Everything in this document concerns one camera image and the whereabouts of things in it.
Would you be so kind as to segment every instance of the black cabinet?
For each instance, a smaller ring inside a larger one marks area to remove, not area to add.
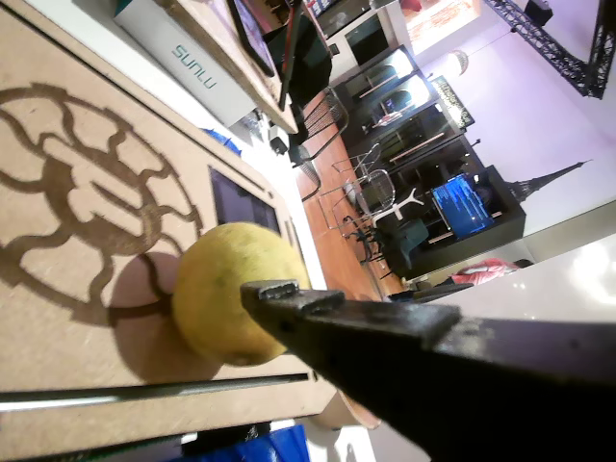
[[[349,114],[342,134],[349,157],[381,145],[389,169],[463,132],[404,46],[336,88]]]
[[[489,200],[485,201],[486,210],[493,217],[494,224],[466,238],[456,238],[446,222],[438,217],[436,206],[430,203],[430,192],[425,192],[423,198],[432,206],[421,217],[428,228],[428,239],[413,250],[411,268],[396,267],[396,263],[392,262],[394,267],[391,270],[395,274],[413,279],[509,244],[524,235],[526,214],[494,166],[481,170],[473,177],[490,195]],[[405,220],[417,218],[404,217]]]
[[[413,188],[429,192],[454,176],[462,173],[476,175],[485,169],[464,135],[413,156],[404,163],[383,167],[388,169],[400,198]]]

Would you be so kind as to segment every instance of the yellow ball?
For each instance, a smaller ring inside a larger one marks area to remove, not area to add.
[[[299,253],[274,232],[252,223],[209,230],[183,255],[173,316],[188,344],[219,362],[263,364],[285,351],[242,306],[244,282],[295,279],[309,289]]]

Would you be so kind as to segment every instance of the blue object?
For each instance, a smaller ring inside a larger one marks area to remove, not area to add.
[[[237,154],[238,156],[240,154],[242,154],[242,150],[236,146],[230,138],[225,137],[224,135],[221,135],[219,132],[217,132],[216,130],[212,130],[210,128],[202,128],[201,130],[203,130],[205,133],[207,133],[208,135],[210,135],[213,139],[215,139],[216,141],[218,141],[220,144],[222,144],[223,146],[228,147],[229,149],[231,149],[235,154]]]
[[[457,238],[465,238],[494,223],[466,175],[451,178],[432,193]]]
[[[310,462],[310,457],[304,427],[296,425],[230,448],[171,462]]]

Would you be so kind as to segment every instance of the black truss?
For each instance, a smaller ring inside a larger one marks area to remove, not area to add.
[[[484,0],[583,96],[603,98],[616,51],[614,0],[601,0],[588,63],[576,58],[532,20],[513,0]]]

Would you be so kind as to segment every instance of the blue screen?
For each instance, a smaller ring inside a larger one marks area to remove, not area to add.
[[[445,185],[432,190],[432,193],[453,234],[458,238],[469,236],[494,223],[465,175],[451,178]]]

